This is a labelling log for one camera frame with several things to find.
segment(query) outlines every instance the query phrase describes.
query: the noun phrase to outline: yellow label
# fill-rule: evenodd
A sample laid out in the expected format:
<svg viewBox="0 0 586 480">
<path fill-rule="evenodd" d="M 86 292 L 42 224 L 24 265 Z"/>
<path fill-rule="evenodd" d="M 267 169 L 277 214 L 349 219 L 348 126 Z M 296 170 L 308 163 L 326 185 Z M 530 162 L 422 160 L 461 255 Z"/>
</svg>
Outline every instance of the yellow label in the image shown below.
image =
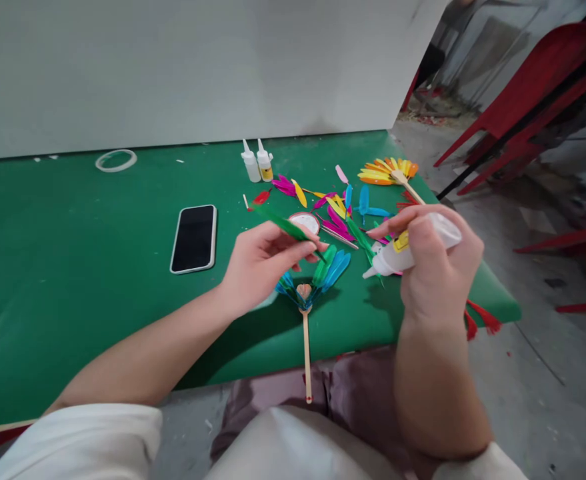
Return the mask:
<svg viewBox="0 0 586 480">
<path fill-rule="evenodd" d="M 273 168 L 272 167 L 267 168 L 267 169 L 260 168 L 260 170 L 261 170 L 261 177 L 264 180 L 272 180 L 273 179 Z"/>
<path fill-rule="evenodd" d="M 393 248 L 397 253 L 408 248 L 408 230 L 400 233 L 397 240 L 393 240 Z"/>
</svg>

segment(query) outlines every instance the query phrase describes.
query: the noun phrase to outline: small glue bottle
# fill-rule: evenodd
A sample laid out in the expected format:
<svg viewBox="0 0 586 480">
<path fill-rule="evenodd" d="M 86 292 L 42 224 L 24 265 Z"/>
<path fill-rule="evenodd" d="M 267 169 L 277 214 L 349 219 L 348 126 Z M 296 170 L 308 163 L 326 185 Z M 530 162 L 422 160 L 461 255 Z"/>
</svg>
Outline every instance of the small glue bottle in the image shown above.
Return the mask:
<svg viewBox="0 0 586 480">
<path fill-rule="evenodd" d="M 261 180 L 261 176 L 259 175 L 259 167 L 257 166 L 257 159 L 255 158 L 255 154 L 248 148 L 246 139 L 244 139 L 243 142 L 244 152 L 242 152 L 241 157 L 244 159 L 246 171 L 248 172 L 248 178 L 250 178 L 251 182 L 257 183 Z"/>
<path fill-rule="evenodd" d="M 433 223 L 435 232 L 441 238 L 446 250 L 461 242 L 461 232 L 448 218 L 435 212 L 429 213 L 426 218 Z M 373 257 L 373 266 L 366 270 L 362 277 L 369 278 L 377 274 L 387 277 L 413 266 L 415 266 L 415 259 L 408 243 L 408 231 L 404 231 Z"/>
<path fill-rule="evenodd" d="M 259 145 L 259 150 L 257 150 L 257 163 L 259 164 L 261 179 L 264 181 L 273 181 L 273 168 L 271 166 L 273 156 L 264 150 L 260 139 L 257 139 L 257 144 Z"/>
</svg>

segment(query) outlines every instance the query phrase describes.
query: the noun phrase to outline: phone screen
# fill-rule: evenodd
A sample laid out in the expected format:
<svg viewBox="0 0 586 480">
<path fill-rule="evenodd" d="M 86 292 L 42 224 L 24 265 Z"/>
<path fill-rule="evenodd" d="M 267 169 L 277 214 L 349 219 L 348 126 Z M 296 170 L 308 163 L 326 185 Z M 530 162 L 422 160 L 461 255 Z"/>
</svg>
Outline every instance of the phone screen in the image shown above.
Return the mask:
<svg viewBox="0 0 586 480">
<path fill-rule="evenodd" d="M 173 273 L 213 266 L 216 217 L 212 205 L 180 212 L 171 262 Z"/>
</svg>

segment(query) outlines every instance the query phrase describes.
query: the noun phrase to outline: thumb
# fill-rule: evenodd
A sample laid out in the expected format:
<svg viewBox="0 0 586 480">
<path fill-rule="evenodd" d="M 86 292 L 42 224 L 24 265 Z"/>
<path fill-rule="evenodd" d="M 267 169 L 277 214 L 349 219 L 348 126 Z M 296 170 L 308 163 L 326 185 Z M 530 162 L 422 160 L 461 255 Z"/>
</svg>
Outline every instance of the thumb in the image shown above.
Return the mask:
<svg viewBox="0 0 586 480">
<path fill-rule="evenodd" d="M 283 275 L 283 272 L 290 269 L 294 264 L 302 260 L 302 258 L 310 255 L 315 250 L 317 250 L 317 246 L 313 242 L 299 242 L 288 247 L 286 250 L 282 250 L 271 258 L 269 262 L 273 268 L 282 272 Z"/>
<path fill-rule="evenodd" d="M 408 224 L 408 243 L 416 266 L 434 273 L 445 268 L 446 247 L 428 217 L 418 217 Z"/>
</svg>

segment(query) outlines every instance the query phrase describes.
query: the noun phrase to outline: white glue bottle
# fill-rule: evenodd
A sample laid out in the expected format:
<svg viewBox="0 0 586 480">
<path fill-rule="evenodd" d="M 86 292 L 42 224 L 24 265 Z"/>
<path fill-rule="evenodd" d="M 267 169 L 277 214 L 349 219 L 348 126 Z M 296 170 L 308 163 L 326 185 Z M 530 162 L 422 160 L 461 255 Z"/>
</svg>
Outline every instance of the white glue bottle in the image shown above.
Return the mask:
<svg viewBox="0 0 586 480">
<path fill-rule="evenodd" d="M 250 178 L 251 182 L 257 183 L 261 180 L 261 176 L 259 175 L 259 167 L 257 166 L 257 159 L 255 158 L 255 154 L 252 152 L 252 150 L 248 148 L 246 139 L 244 139 L 243 142 L 244 152 L 242 152 L 241 157 L 244 159 L 246 171 L 248 172 L 248 178 Z"/>
<path fill-rule="evenodd" d="M 435 232 L 441 238 L 446 250 L 461 242 L 461 232 L 448 218 L 435 212 L 429 213 L 426 218 L 433 223 Z M 377 274 L 387 277 L 414 265 L 415 259 L 408 243 L 408 230 L 406 230 L 373 257 L 373 266 L 366 270 L 362 277 L 369 278 Z"/>
<path fill-rule="evenodd" d="M 271 166 L 272 154 L 268 154 L 261 144 L 261 140 L 257 139 L 259 150 L 257 150 L 257 163 L 259 164 L 259 171 L 261 172 L 261 179 L 264 181 L 273 181 L 273 168 Z"/>
</svg>

